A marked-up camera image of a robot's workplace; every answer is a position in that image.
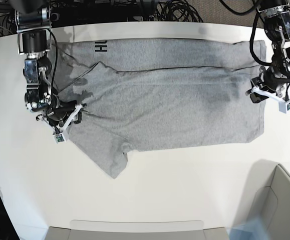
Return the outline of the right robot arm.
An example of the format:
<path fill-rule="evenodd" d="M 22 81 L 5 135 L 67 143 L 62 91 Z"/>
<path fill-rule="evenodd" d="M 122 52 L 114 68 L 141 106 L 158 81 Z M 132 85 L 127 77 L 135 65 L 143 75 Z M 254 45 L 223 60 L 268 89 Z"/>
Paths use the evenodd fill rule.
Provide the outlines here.
<path fill-rule="evenodd" d="M 81 122 L 85 105 L 61 101 L 54 87 L 57 64 L 51 63 L 48 52 L 58 43 L 51 31 L 51 8 L 45 0 L 12 0 L 10 4 L 15 10 L 18 53 L 26 57 L 26 108 L 60 136 L 71 123 Z"/>

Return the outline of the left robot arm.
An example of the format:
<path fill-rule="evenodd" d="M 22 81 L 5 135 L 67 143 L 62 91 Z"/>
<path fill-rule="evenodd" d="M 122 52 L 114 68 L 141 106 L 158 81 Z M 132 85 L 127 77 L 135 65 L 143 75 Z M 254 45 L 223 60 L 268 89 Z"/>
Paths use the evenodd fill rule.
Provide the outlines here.
<path fill-rule="evenodd" d="M 253 59 L 261 65 L 259 76 L 251 80 L 252 87 L 256 87 L 261 93 L 253 89 L 246 93 L 254 104 L 258 104 L 267 98 L 266 94 L 275 94 L 277 97 L 288 101 L 288 92 L 281 95 L 282 87 L 290 86 L 290 13 L 288 2 L 282 0 L 258 0 L 254 3 L 256 15 L 253 22 L 252 33 L 249 40 L 249 50 Z M 254 36 L 258 19 L 263 19 L 264 32 L 271 41 L 273 56 L 267 63 L 254 53 Z"/>

